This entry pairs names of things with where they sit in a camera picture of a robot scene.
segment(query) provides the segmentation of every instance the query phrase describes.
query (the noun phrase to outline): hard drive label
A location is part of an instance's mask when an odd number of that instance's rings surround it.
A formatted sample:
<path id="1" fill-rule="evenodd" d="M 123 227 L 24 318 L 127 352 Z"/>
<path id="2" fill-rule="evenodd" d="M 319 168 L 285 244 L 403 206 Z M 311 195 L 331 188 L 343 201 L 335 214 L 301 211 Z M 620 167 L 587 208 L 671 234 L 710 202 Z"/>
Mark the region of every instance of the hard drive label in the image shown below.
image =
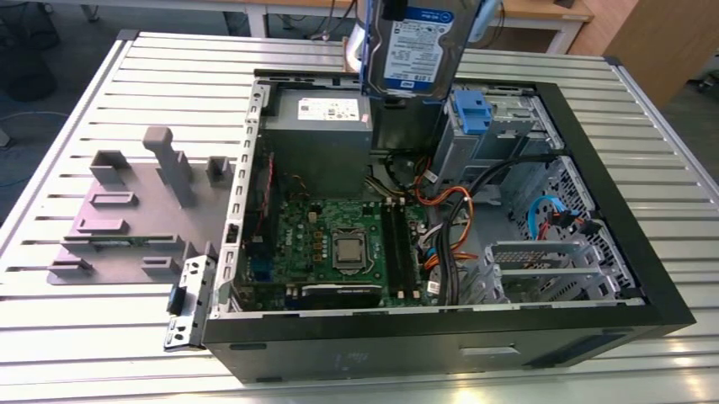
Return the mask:
<path id="1" fill-rule="evenodd" d="M 437 75 L 443 49 L 441 36 L 452 28 L 453 14 L 428 8 L 407 8 L 403 21 L 395 21 L 384 78 L 388 88 L 423 90 Z"/>

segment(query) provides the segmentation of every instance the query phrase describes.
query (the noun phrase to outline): metal bracket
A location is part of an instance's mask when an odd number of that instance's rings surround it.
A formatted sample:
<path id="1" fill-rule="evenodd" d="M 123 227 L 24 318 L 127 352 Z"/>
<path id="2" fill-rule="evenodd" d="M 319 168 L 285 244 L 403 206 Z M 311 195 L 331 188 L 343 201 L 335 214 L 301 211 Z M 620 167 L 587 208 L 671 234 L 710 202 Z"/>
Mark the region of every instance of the metal bracket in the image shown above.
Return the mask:
<path id="1" fill-rule="evenodd" d="M 172 288 L 167 303 L 171 317 L 163 347 L 165 352 L 204 349 L 203 329 L 216 268 L 217 262 L 209 255 L 184 262 L 180 282 Z"/>

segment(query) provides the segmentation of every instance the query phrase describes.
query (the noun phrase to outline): gray metal panel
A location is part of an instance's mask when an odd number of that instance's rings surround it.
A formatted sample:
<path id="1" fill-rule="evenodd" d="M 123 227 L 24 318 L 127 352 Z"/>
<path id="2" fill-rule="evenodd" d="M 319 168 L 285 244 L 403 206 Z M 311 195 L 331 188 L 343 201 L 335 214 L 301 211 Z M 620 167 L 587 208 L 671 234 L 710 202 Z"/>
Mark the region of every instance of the gray metal panel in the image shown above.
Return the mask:
<path id="1" fill-rule="evenodd" d="M 139 144 L 145 129 L 139 123 L 157 121 L 172 128 L 176 150 L 185 151 L 189 161 L 223 154 L 239 140 L 249 92 L 244 83 L 252 81 L 255 67 L 341 69 L 339 44 L 155 33 L 141 33 L 137 42 L 141 52 L 132 54 L 148 57 L 124 57 L 123 43 L 113 48 L 105 63 L 111 71 L 83 97 L 0 231 L 7 241 L 0 266 L 11 269 L 0 278 L 4 400 L 188 398 L 176 393 L 195 393 L 192 398 L 204 401 L 237 402 L 241 396 L 268 403 L 287 402 L 288 397 L 297 403 L 329 403 L 339 396 L 347 403 L 516 403 L 528 397 L 536 402 L 600 404 L 719 400 L 718 196 L 675 135 L 660 129 L 640 93 L 619 76 L 608 76 L 611 67 L 602 58 L 472 50 L 465 55 L 472 63 L 461 65 L 459 75 L 552 81 L 570 102 L 590 101 L 579 104 L 587 111 L 576 115 L 698 320 L 666 338 L 632 343 L 563 370 L 241 385 L 205 352 L 161 352 L 169 285 L 48 285 L 44 267 L 57 245 L 44 242 L 60 240 L 68 231 L 89 188 L 95 151 L 120 149 L 131 162 L 152 158 Z M 509 65 L 512 73 L 477 70 L 488 65 Z M 571 70 L 582 70 L 574 75 L 583 78 L 568 78 L 572 75 L 563 73 Z M 630 91 L 638 100 L 627 98 Z M 588 110 L 594 102 L 604 110 Z M 614 102 L 620 104 L 616 108 L 607 105 Z M 632 102 L 646 116 L 631 107 L 619 110 Z M 676 154 L 651 153 L 643 150 L 646 143 L 630 143 L 627 149 L 626 141 L 648 141 L 660 153 L 668 146 Z M 60 197 L 48 198 L 51 194 Z"/>

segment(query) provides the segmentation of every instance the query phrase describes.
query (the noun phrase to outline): connector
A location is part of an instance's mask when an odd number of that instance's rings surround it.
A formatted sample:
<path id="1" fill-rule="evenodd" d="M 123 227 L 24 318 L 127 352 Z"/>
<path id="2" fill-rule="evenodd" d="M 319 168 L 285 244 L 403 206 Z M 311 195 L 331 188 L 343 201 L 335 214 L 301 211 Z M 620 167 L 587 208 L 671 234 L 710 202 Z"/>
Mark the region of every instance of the connector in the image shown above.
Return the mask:
<path id="1" fill-rule="evenodd" d="M 184 305 L 184 297 L 188 293 L 187 286 L 179 286 L 177 284 L 172 285 L 169 290 L 169 299 L 167 301 L 167 312 L 179 316 L 181 314 L 181 306 Z"/>
<path id="2" fill-rule="evenodd" d="M 579 228 L 579 233 L 584 236 L 592 236 L 602 229 L 602 225 L 595 221 L 584 221 Z"/>
<path id="3" fill-rule="evenodd" d="M 550 222 L 550 225 L 559 226 L 566 229 L 572 225 L 578 217 L 580 217 L 580 212 L 576 210 L 562 210 L 559 213 L 550 213 L 547 221 Z"/>

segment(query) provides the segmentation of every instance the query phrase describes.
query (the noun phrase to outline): blue clip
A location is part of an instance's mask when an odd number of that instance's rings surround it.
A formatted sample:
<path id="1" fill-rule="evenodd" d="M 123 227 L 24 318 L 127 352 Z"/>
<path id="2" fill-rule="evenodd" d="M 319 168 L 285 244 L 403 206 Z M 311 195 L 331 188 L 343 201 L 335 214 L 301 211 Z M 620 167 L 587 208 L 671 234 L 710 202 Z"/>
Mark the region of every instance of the blue clip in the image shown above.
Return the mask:
<path id="1" fill-rule="evenodd" d="M 453 106 L 461 119 L 461 129 L 467 135 L 484 135 L 492 123 L 492 105 L 481 91 L 455 90 Z"/>

